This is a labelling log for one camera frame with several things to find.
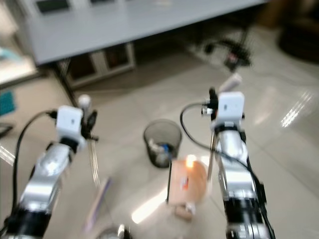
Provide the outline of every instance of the trash in bin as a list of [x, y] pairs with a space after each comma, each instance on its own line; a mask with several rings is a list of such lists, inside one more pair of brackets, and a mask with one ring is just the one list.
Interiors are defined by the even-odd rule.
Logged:
[[159, 119], [150, 123], [144, 131], [144, 141], [152, 164], [168, 168], [177, 157], [181, 139], [181, 130], [175, 122]]

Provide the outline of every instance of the mesh wastebasket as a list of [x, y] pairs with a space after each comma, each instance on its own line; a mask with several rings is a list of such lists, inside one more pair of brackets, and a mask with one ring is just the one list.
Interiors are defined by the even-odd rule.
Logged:
[[181, 140], [179, 126], [167, 119], [153, 121], [144, 131], [149, 158], [158, 168], [169, 167], [169, 162], [177, 157]]

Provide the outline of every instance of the table leg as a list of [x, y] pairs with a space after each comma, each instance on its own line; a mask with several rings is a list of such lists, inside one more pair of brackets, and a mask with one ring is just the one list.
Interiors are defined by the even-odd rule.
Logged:
[[50, 68], [54, 71], [54, 73], [56, 74], [56, 77], [58, 78], [58, 80], [60, 81], [66, 95], [68, 96], [72, 106], [77, 107], [77, 102], [75, 100], [75, 96], [74, 96], [74, 92], [69, 84], [69, 82], [66, 79], [66, 73], [67, 73], [67, 69], [65, 69], [64, 71], [62, 71], [60, 69], [60, 67], [58, 66], [58, 62], [54, 62], [50, 65]]

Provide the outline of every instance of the metal bowl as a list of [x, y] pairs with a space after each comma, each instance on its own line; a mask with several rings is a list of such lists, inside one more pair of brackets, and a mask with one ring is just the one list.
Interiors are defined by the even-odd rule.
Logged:
[[102, 231], [96, 239], [133, 239], [130, 229], [123, 224], [113, 226]]

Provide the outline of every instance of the gray table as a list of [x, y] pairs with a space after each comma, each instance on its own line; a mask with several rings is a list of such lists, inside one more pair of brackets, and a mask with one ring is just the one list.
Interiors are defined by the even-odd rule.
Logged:
[[25, 31], [36, 64], [43, 65], [264, 2], [116, 0], [93, 7], [31, 17], [25, 22]]

